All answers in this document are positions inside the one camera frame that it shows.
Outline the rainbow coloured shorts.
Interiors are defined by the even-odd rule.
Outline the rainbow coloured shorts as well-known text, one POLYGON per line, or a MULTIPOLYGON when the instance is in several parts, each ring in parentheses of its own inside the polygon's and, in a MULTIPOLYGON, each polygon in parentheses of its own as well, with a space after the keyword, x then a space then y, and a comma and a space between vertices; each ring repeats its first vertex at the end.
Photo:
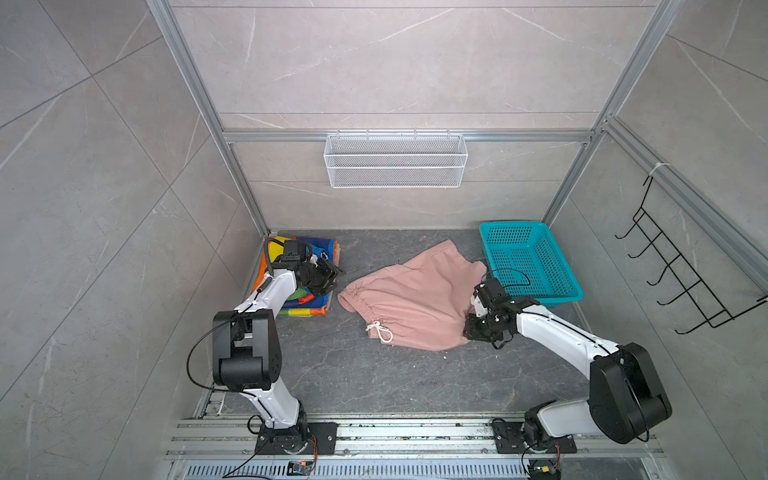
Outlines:
POLYGON ((339 252, 338 242, 333 239, 268 238, 246 304, 264 300, 278 316, 324 316, 341 274, 339 252))

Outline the teal plastic basket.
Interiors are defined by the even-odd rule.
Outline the teal plastic basket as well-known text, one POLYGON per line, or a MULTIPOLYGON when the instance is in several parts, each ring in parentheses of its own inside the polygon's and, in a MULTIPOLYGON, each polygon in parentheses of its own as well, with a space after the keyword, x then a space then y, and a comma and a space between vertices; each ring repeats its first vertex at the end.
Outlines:
POLYGON ((583 299, 583 290, 546 224, 488 222, 480 225, 479 233, 489 273, 510 296, 528 296, 546 307, 583 299))

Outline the pink shorts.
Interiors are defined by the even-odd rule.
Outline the pink shorts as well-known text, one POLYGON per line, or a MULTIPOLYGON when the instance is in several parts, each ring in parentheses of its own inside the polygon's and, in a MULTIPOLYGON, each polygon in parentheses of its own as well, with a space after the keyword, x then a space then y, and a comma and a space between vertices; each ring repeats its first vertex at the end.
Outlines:
POLYGON ((463 330, 476 285, 487 273, 446 240, 404 264, 359 278, 339 294, 341 306, 359 314, 366 334, 381 343, 444 351, 469 342, 463 330))

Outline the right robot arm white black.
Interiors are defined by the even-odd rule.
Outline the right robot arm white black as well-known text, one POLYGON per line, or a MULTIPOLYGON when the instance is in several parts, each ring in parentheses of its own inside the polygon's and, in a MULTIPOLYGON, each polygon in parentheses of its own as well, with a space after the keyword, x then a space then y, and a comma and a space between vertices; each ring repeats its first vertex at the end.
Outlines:
POLYGON ((641 345, 603 339, 521 299, 470 309, 468 339, 502 347, 509 342, 506 333, 545 346, 589 383, 584 399, 544 402, 526 412, 523 436, 532 448, 542 451, 574 435, 601 434, 618 444, 647 441, 652 428, 672 416, 657 369, 641 345))

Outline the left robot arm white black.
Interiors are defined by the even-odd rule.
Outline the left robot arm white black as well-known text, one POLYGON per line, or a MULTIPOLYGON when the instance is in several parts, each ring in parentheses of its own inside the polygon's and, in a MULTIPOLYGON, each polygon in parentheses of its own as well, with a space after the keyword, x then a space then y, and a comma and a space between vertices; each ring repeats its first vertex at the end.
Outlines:
POLYGON ((315 255, 308 260, 278 260, 246 301, 213 319, 212 376, 217 386, 250 401, 261 420, 260 448, 299 454, 335 448, 338 425, 311 423, 301 402, 283 382, 282 350, 276 317, 299 287, 324 294, 332 289, 336 266, 315 255))

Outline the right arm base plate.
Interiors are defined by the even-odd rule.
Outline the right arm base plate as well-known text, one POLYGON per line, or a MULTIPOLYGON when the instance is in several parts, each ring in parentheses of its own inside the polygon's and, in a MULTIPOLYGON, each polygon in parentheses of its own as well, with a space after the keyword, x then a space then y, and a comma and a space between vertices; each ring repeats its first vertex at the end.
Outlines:
POLYGON ((572 436, 551 437, 531 422, 513 422, 494 418, 493 431, 496 450, 500 454, 548 453, 573 454, 577 447, 572 436))

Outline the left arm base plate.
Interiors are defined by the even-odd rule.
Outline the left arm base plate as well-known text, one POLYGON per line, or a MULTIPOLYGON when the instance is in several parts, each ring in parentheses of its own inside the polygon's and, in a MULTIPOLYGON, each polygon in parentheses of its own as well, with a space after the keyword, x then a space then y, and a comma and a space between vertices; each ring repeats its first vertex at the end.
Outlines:
POLYGON ((333 422, 297 424, 287 429, 261 427, 257 435, 257 455, 332 455, 339 425, 333 422))

